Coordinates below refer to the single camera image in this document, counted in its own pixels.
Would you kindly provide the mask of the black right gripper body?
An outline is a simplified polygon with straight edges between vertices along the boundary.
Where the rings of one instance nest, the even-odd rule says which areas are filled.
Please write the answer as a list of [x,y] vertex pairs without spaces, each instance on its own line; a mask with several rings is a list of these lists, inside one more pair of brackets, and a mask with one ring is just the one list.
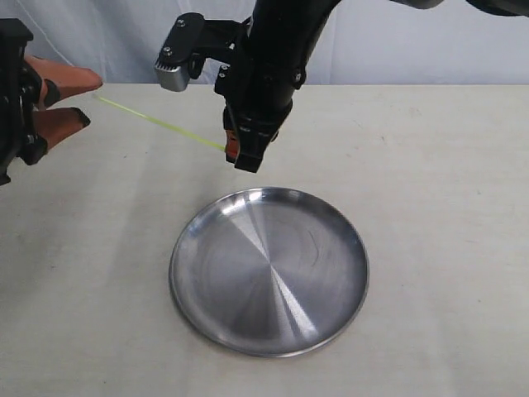
[[234,166],[256,172],[306,80],[307,22],[300,16],[253,16],[237,57],[215,87],[239,141]]

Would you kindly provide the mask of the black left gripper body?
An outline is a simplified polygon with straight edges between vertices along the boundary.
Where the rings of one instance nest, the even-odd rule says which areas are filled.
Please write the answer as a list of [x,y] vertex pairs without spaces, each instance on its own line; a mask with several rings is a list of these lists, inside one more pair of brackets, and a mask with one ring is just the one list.
[[16,18],[1,20],[1,184],[11,182],[7,170],[16,158],[34,165],[49,145],[35,129],[33,112],[41,100],[44,80],[25,60],[34,39]]

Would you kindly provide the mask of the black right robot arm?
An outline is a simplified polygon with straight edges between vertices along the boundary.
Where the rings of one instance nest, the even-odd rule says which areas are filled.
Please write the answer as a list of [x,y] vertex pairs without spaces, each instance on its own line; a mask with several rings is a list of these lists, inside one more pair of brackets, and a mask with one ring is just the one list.
[[255,173],[293,109],[307,63],[336,1],[258,1],[236,26],[233,57],[219,69],[226,160]]

